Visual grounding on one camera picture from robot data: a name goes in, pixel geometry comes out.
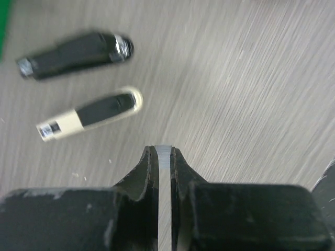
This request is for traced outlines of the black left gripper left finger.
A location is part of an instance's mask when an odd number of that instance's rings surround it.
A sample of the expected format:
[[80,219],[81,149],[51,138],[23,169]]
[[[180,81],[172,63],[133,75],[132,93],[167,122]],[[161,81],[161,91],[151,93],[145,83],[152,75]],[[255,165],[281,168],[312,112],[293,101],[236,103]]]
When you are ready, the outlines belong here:
[[1,198],[1,250],[157,250],[158,155],[106,188],[30,188]]

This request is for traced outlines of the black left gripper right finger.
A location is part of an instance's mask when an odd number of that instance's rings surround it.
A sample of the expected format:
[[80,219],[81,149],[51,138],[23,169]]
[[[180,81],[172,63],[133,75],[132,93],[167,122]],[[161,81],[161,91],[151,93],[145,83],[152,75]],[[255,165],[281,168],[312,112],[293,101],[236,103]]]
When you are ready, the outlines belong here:
[[172,250],[332,250],[302,186],[208,182],[175,147],[170,171]]

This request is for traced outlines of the silver staple strip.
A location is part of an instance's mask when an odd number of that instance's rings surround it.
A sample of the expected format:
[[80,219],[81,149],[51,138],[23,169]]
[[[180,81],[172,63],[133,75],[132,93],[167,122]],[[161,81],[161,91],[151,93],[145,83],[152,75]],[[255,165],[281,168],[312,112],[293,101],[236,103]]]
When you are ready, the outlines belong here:
[[170,169],[171,149],[171,145],[155,145],[155,150],[158,155],[159,169]]

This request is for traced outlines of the black deli stapler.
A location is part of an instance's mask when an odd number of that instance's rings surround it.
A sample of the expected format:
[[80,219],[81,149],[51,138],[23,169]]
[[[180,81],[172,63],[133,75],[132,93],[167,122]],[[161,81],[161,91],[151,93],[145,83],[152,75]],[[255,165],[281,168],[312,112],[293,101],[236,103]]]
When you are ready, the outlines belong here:
[[133,41],[124,35],[92,30],[71,36],[16,61],[22,77],[36,80],[128,61]]

